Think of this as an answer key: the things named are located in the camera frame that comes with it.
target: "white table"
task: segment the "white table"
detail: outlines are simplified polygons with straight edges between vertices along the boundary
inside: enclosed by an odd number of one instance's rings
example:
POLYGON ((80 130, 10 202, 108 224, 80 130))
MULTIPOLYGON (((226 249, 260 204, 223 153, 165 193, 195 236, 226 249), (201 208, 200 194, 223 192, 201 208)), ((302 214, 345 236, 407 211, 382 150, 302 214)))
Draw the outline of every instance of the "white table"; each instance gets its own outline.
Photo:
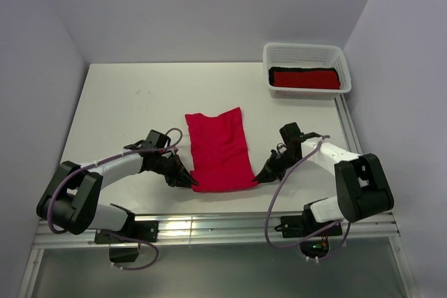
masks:
MULTIPOLYGON (((279 129, 296 121, 304 132, 331 135, 346 148, 333 100, 273 99, 260 63, 224 64, 93 64, 75 113, 63 161, 83 163, 116 154, 151 129, 184 131, 179 154, 193 169, 184 115, 209 116, 240 106, 254 174, 270 150, 281 142, 279 129)), ((104 203, 119 204, 138 214, 211 214, 265 212, 277 183, 233 193, 194 193, 171 188, 153 172, 127 177, 107 187, 104 203)), ((313 163, 289 178, 275 211, 300 211, 303 205, 336 194, 335 180, 313 163)))

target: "white wall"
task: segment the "white wall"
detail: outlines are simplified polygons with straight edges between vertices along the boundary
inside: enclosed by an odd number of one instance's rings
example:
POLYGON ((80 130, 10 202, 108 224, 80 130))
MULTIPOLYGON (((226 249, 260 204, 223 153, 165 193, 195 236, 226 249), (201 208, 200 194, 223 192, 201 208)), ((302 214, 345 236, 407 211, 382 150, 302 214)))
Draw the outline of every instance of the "white wall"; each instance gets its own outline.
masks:
POLYGON ((85 63, 48 0, 0 0, 0 297, 15 297, 85 63))
POLYGON ((349 107, 379 155, 424 297, 447 291, 447 2, 369 0, 344 49, 349 107))
POLYGON ((367 0, 51 0, 88 62, 259 61, 265 42, 343 47, 367 0))

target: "gray wall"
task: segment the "gray wall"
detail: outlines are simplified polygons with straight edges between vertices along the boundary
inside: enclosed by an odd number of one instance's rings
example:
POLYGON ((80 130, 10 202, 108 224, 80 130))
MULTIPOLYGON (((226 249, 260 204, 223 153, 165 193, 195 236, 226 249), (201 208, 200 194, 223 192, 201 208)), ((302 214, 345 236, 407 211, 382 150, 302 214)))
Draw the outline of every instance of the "gray wall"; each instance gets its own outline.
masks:
POLYGON ((344 49, 349 107, 380 155, 424 297, 447 291, 446 0, 369 0, 344 49))
POLYGON ((367 0, 51 0, 89 63, 259 61, 265 42, 343 47, 367 0))
POLYGON ((0 296, 15 297, 35 208, 65 143, 85 63, 48 0, 0 0, 0 296))

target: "gray floor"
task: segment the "gray floor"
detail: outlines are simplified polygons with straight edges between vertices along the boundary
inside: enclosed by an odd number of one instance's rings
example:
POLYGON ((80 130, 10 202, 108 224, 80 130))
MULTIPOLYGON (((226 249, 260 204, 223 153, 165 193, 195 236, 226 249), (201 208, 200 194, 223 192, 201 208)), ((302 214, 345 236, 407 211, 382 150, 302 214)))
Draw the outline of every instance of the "gray floor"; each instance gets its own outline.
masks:
POLYGON ((48 250, 33 297, 405 297, 388 239, 349 241, 319 265, 297 253, 265 244, 165 246, 151 268, 120 271, 104 248, 48 250))

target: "white plastic basket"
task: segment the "white plastic basket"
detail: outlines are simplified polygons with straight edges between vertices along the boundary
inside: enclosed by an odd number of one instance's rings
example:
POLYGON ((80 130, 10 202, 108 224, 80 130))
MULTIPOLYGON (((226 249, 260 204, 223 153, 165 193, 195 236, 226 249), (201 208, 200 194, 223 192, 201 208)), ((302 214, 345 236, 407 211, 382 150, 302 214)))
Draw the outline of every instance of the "white plastic basket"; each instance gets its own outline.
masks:
POLYGON ((340 48, 334 45, 300 45, 297 43, 268 43, 263 53, 265 80, 273 98, 333 99, 351 90, 351 76, 340 48), (340 90, 296 89, 273 87, 268 71, 273 66, 284 68, 335 68, 340 90))

